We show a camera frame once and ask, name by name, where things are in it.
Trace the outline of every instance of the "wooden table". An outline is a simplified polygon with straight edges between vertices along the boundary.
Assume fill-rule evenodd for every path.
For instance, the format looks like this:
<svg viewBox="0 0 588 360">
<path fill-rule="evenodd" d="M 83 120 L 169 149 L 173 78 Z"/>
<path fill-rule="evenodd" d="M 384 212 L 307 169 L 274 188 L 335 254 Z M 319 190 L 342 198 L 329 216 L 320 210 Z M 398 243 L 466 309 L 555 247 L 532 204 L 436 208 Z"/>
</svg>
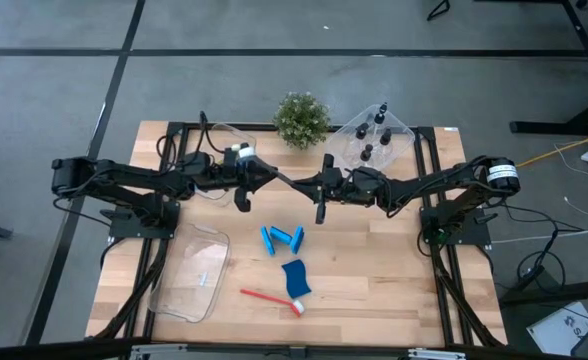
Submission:
<svg viewBox="0 0 588 360">
<path fill-rule="evenodd" d="M 156 140 L 165 134 L 167 122 L 141 123 L 130 164 L 157 169 Z M 458 130 L 436 128 L 443 168 L 463 162 Z M 229 141 L 227 133 L 212 131 L 214 144 Z M 257 140 L 258 155 L 290 178 L 316 174 L 322 163 L 322 145 L 307 151 L 288 148 L 275 132 L 249 132 Z M 198 131 L 189 135 L 194 149 Z M 429 150 L 424 144 L 425 158 Z M 213 151 L 203 142 L 202 149 Z M 405 151 L 387 169 L 388 177 L 417 176 L 415 154 Z M 199 323 L 161 315 L 154 324 L 154 341 L 225 342 L 307 345 L 361 345 L 435 347 L 443 335 L 431 261 L 416 249 L 419 232 L 414 200 L 393 219 L 378 208 L 328 204 L 325 224 L 316 225 L 316 206 L 274 180 L 251 196 L 252 211 L 239 212 L 234 204 L 217 207 L 195 196 L 182 203 L 181 221 L 205 225 L 226 233 L 230 260 L 211 315 Z M 277 226 L 293 233 L 305 228 L 298 258 L 307 268 L 312 293 L 300 300 L 306 311 L 295 318 L 289 309 L 239 293 L 241 288 L 288 298 L 281 265 L 293 256 L 278 247 L 270 257 L 260 235 L 261 226 Z M 177 238 L 181 237 L 180 228 Z M 107 255 L 87 326 L 96 334 L 130 295 L 141 240 L 125 240 Z M 506 342 L 498 301 L 487 260 L 473 246 L 459 246 L 458 256 L 465 295 L 495 337 Z M 135 335 L 142 333 L 147 295 L 139 308 Z M 455 339 L 461 342 L 456 307 L 450 301 Z"/>
</svg>

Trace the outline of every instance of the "green plant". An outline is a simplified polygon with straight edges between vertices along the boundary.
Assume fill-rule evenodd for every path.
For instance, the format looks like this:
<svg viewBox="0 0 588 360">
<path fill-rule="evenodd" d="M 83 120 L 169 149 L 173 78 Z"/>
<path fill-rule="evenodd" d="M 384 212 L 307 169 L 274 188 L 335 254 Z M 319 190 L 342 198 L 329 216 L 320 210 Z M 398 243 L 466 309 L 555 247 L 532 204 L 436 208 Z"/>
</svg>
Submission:
<svg viewBox="0 0 588 360">
<path fill-rule="evenodd" d="M 305 150 L 325 141 L 330 126 L 328 110 L 310 93 L 288 93 L 274 114 L 273 122 L 287 145 Z"/>
</svg>

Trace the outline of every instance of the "gray floor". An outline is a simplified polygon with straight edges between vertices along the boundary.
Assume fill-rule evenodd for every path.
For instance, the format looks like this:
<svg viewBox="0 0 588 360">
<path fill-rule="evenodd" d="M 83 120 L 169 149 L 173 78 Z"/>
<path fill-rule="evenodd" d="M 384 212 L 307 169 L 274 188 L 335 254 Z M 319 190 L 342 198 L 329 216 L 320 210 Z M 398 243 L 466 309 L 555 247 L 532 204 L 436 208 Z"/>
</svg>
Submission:
<svg viewBox="0 0 588 360">
<path fill-rule="evenodd" d="M 461 1 L 426 23 L 436 1 L 148 1 L 135 48 L 565 48 L 580 42 L 560 6 Z M 0 47 L 115 47 L 134 0 L 0 1 Z M 580 13 L 588 28 L 588 11 Z M 114 58 L 0 58 L 0 346 L 21 341 L 62 214 L 51 206 L 50 162 L 83 155 L 114 69 Z M 388 101 L 410 125 L 460 128 L 466 154 L 516 161 L 575 138 L 513 135 L 508 122 L 560 122 L 588 105 L 588 63 L 498 59 L 130 58 L 100 156 L 127 161 L 141 120 L 269 121 L 288 91 L 310 91 L 335 123 Z M 571 162 L 583 147 L 567 153 Z M 521 172 L 511 203 L 588 227 L 567 196 L 588 209 L 588 178 L 559 158 Z M 88 201 L 84 211 L 103 205 Z M 494 240 L 548 234 L 549 225 L 493 221 Z M 44 341 L 80 339 L 99 276 L 106 229 L 81 220 Z M 517 261 L 541 241 L 496 245 L 495 277 L 515 279 Z M 559 240 L 553 251 L 568 282 L 588 280 L 588 236 Z M 555 266 L 550 265 L 556 273 Z"/>
</svg>

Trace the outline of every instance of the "yellow cable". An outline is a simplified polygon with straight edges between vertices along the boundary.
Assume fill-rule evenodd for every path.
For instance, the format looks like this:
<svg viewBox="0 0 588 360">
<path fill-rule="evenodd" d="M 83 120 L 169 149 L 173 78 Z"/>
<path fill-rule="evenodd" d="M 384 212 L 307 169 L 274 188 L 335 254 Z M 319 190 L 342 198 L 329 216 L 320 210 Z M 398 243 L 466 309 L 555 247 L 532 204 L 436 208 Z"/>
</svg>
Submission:
<svg viewBox="0 0 588 360">
<path fill-rule="evenodd" d="M 529 165 L 529 164 L 531 164 L 531 163 L 533 163 L 533 162 L 536 162 L 536 161 L 539 161 L 539 160 L 541 160 L 541 159 L 544 159 L 544 158 L 546 158 L 546 157 L 548 157 L 548 156 L 554 155 L 554 154 L 556 154 L 557 152 L 561 152 L 561 151 L 564 151 L 564 150 L 567 150 L 567 149 L 573 148 L 573 147 L 575 147 L 575 146 L 578 146 L 578 145 L 584 144 L 584 143 L 586 143 L 586 142 L 588 142 L 588 138 L 587 138 L 587 139 L 585 139 L 585 140 L 583 140 L 583 141 L 579 141 L 579 142 L 577 142 L 577 143 L 571 144 L 571 145 L 563 146 L 562 148 L 560 148 L 560 149 L 558 149 L 558 150 L 550 151 L 550 152 L 548 152 L 547 154 L 543 154 L 543 155 L 539 155 L 539 156 L 537 156 L 537 157 L 535 157 L 535 158 L 531 158 L 531 159 L 529 159 L 529 160 L 527 160 L 527 161 L 524 161 L 524 162 L 522 162 L 522 163 L 520 163 L 520 164 L 516 165 L 516 167 L 521 167 L 521 166 L 526 166 L 526 165 Z"/>
</svg>

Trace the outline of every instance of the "clear plastic container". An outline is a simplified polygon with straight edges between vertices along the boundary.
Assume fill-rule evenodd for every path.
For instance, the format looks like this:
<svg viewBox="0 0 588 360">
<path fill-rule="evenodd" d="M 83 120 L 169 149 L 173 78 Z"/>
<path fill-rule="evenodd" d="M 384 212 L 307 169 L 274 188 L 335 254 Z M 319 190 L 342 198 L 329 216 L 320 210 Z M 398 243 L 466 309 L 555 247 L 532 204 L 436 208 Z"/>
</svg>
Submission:
<svg viewBox="0 0 588 360">
<path fill-rule="evenodd" d="M 216 302 L 229 257 L 227 235 L 192 224 L 181 225 L 172 240 L 149 309 L 189 322 L 205 319 Z"/>
<path fill-rule="evenodd" d="M 250 146 L 256 148 L 256 139 L 254 137 L 228 124 L 215 124 L 210 129 L 209 134 L 214 146 L 220 150 L 241 143 L 248 143 Z M 212 151 L 211 154 L 214 156 L 214 161 L 223 160 L 223 154 L 215 151 Z M 214 200 L 214 204 L 220 207 L 227 206 L 234 198 L 234 191 L 225 190 L 210 190 L 205 192 L 197 188 L 196 194 L 206 199 Z"/>
<path fill-rule="evenodd" d="M 380 108 L 379 104 L 368 107 L 327 139 L 325 149 L 334 156 L 335 166 L 341 169 L 367 166 L 381 171 L 414 142 L 414 132 L 390 111 L 386 111 L 383 122 L 377 124 L 374 119 Z M 367 130 L 359 139 L 357 132 L 364 127 L 363 124 L 367 124 Z M 383 145 L 381 136 L 386 129 L 391 130 L 392 137 L 387 145 Z M 368 144 L 373 150 L 369 158 L 363 158 L 361 154 Z"/>
</svg>

